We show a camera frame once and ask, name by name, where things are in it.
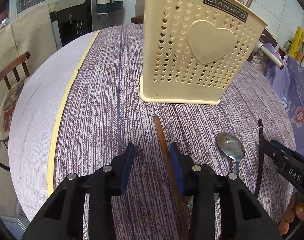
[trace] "heart-shaped cutout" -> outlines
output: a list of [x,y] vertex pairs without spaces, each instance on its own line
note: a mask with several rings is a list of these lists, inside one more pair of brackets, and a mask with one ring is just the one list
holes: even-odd
[[193,22],[187,35],[192,53],[203,65],[222,58],[236,44],[232,31],[205,20]]

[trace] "yellow table edge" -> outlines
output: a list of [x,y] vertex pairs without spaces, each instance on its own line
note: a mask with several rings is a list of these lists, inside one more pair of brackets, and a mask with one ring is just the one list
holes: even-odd
[[54,190],[54,159],[56,154],[56,147],[57,147],[57,140],[58,140],[58,134],[59,134],[59,128],[61,123],[61,118],[63,115],[63,111],[65,109],[65,104],[68,100],[68,95],[70,93],[71,87],[74,83],[74,80],[76,79],[76,75],[79,72],[79,69],[81,68],[83,61],[85,57],[87,56],[89,50],[91,49],[95,39],[99,35],[101,30],[98,30],[90,42],[89,46],[85,50],[84,54],[82,55],[76,69],[73,71],[72,76],[68,82],[68,85],[65,88],[65,92],[62,96],[61,103],[57,112],[56,120],[54,122],[53,130],[52,130],[52,137],[50,142],[50,149],[49,149],[49,157],[48,157],[48,169],[47,169],[47,190],[48,190],[48,197],[53,193]]

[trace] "blue floral cloth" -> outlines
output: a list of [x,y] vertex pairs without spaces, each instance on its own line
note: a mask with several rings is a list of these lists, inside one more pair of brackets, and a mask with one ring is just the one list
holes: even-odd
[[[282,61],[271,44],[267,43],[265,46]],[[289,54],[286,54],[283,62],[283,70],[269,62],[265,76],[281,99],[291,120],[296,151],[304,156],[304,66]]]

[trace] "metal spoon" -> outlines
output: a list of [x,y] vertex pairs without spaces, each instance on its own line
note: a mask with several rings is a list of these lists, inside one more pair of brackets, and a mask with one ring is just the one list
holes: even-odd
[[235,173],[239,176],[239,163],[245,156],[245,150],[239,138],[230,133],[219,133],[216,136],[216,142],[220,150],[235,161]]
[[[194,196],[184,197],[185,204],[188,206],[189,210],[191,210],[191,211],[193,209],[193,199],[194,199]],[[219,199],[219,194],[214,193],[214,203],[216,203],[218,201],[218,199]]]

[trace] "round table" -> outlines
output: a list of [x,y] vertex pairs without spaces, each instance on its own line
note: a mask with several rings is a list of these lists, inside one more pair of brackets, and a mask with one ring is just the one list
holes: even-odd
[[[258,170],[258,119],[263,119],[266,139],[295,150],[290,120],[280,100],[248,62],[218,106],[152,104],[139,96],[142,47],[143,25],[89,33],[52,55],[24,86],[11,124],[9,163],[28,219],[46,201],[48,189],[51,193],[67,174],[93,173],[122,154],[131,141],[136,157],[127,191],[112,198],[117,239],[181,239],[154,115],[160,116],[168,144],[175,141],[182,153],[197,164],[209,164],[219,175],[234,171],[235,165],[220,153],[215,136],[235,134],[246,151],[240,178],[252,192]],[[259,201],[276,222],[292,190],[265,157]],[[219,209],[216,217],[218,237]]]

